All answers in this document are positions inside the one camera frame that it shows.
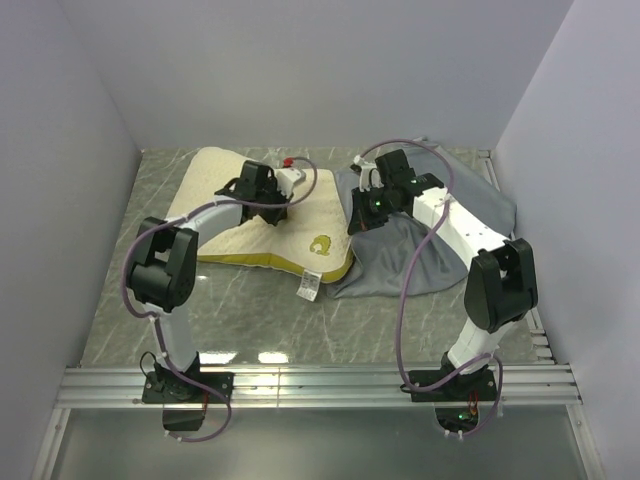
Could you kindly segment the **cream quilted pillow yellow edge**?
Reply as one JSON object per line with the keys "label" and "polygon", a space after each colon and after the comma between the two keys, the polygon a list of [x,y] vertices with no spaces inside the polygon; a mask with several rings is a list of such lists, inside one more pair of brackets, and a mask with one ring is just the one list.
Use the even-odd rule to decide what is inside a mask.
{"label": "cream quilted pillow yellow edge", "polygon": [[[206,147],[192,159],[167,217],[186,214],[213,199],[214,193],[241,172],[246,157],[232,150]],[[295,275],[306,271],[324,283],[342,279],[353,254],[347,223],[332,172],[318,171],[311,195],[272,226],[259,217],[227,230],[198,250],[201,262],[273,268]]]}

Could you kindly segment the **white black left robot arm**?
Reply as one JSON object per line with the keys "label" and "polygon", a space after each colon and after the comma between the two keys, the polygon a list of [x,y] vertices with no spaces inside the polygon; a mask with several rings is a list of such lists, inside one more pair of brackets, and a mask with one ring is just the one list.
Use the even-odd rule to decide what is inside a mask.
{"label": "white black left robot arm", "polygon": [[211,200],[171,219],[146,218],[121,269],[125,308],[148,320],[155,333],[158,375],[179,402],[201,390],[199,353],[193,342],[185,304],[192,295],[200,247],[218,235],[261,218],[277,225],[298,203],[295,187],[306,174],[287,159],[279,169],[247,160],[240,174],[217,190]]}

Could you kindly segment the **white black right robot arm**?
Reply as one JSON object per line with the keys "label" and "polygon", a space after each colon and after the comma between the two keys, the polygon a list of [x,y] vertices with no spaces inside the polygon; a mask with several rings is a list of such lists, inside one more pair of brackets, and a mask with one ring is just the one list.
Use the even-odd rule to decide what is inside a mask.
{"label": "white black right robot arm", "polygon": [[444,354],[440,379],[420,385],[396,362],[403,385],[426,394],[442,388],[451,399],[472,392],[476,378],[494,360],[511,326],[538,303],[533,249],[524,239],[512,240],[483,223],[453,195],[455,178],[441,180],[417,174],[402,150],[367,162],[358,155],[353,168],[359,184],[352,191],[351,235],[382,227],[395,213],[404,213],[428,230],[426,240],[442,240],[467,270],[464,308],[467,320]]}

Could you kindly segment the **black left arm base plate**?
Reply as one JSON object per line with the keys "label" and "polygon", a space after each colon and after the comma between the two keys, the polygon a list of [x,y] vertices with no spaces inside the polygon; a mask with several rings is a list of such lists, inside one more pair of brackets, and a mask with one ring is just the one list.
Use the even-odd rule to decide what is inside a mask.
{"label": "black left arm base plate", "polygon": [[[193,382],[205,385],[220,393],[226,400],[233,391],[233,373],[203,373]],[[212,404],[221,404],[222,400],[208,390],[176,377],[172,372],[162,369],[160,373],[150,372],[143,387],[143,404],[196,404],[207,400]]]}

